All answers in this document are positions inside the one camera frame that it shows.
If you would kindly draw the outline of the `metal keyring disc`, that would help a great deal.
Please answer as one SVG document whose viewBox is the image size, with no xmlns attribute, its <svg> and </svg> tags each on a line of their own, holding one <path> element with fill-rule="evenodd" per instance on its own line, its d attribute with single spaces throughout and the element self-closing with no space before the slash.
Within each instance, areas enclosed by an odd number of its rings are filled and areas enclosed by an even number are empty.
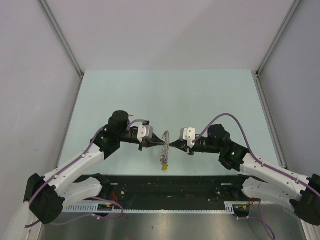
<svg viewBox="0 0 320 240">
<path fill-rule="evenodd" d="M 168 165 L 169 159 L 169 148 L 170 148 L 170 133 L 166 130 L 163 135 L 162 139 L 165 141 L 166 145 L 162 146 L 161 155 L 160 155 L 160 162 L 163 165 Z"/>
</svg>

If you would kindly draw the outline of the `yellow tag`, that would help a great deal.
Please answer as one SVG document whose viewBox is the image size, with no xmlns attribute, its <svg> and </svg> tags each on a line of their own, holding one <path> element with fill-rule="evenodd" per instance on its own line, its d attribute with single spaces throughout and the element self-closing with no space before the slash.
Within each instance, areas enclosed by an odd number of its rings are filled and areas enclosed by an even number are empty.
<svg viewBox="0 0 320 240">
<path fill-rule="evenodd" d="M 166 171 L 167 169 L 168 169 L 168 165 L 167 164 L 163 165 L 162 168 L 161 168 L 162 171 Z"/>
</svg>

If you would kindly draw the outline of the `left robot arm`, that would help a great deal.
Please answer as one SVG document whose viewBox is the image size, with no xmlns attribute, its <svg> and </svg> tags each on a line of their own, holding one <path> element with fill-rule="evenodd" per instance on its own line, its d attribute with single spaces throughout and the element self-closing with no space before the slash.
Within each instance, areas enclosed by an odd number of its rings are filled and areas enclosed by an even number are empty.
<svg viewBox="0 0 320 240">
<path fill-rule="evenodd" d="M 101 127 L 81 153 L 43 176 L 35 173 L 29 177 L 24 194 L 29 210 L 44 225 L 52 223 L 69 205 L 97 197 L 110 196 L 108 181 L 96 174 L 86 181 L 75 181 L 87 170 L 103 162 L 121 146 L 121 143 L 137 144 L 143 148 L 164 146 L 165 142 L 153 133 L 148 120 L 139 119 L 134 126 L 124 110 L 115 111 L 107 125 Z"/>
</svg>

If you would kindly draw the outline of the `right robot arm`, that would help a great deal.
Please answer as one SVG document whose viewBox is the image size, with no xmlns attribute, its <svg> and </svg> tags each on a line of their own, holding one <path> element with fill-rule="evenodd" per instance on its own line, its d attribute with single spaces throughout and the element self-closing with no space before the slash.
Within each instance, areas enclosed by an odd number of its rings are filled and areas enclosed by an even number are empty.
<svg viewBox="0 0 320 240">
<path fill-rule="evenodd" d="M 320 224 L 320 177 L 289 171 L 256 157 L 247 147 L 233 142 L 221 124 L 208 128 L 207 136 L 196 140 L 194 128 L 183 128 L 170 147 L 186 152 L 218 154 L 228 170 L 240 172 L 230 188 L 231 196 L 265 200 L 283 206 L 308 224 Z"/>
</svg>

